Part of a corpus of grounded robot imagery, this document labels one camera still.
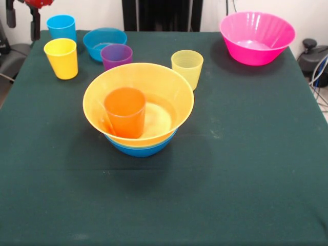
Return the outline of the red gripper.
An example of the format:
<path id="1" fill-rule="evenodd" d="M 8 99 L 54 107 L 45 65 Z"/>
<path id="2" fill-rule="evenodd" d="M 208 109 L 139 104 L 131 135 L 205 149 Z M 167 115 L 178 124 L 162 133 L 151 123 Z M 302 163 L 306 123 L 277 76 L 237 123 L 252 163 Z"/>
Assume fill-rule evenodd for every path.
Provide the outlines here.
<path id="1" fill-rule="evenodd" d="M 30 13 L 32 15 L 31 21 L 31 40 L 36 41 L 40 39 L 40 13 L 38 8 L 44 6 L 50 6 L 54 0 L 24 0 L 24 2 L 30 7 Z M 9 28 L 16 27 L 15 9 L 13 7 L 14 0 L 6 0 L 6 19 Z"/>

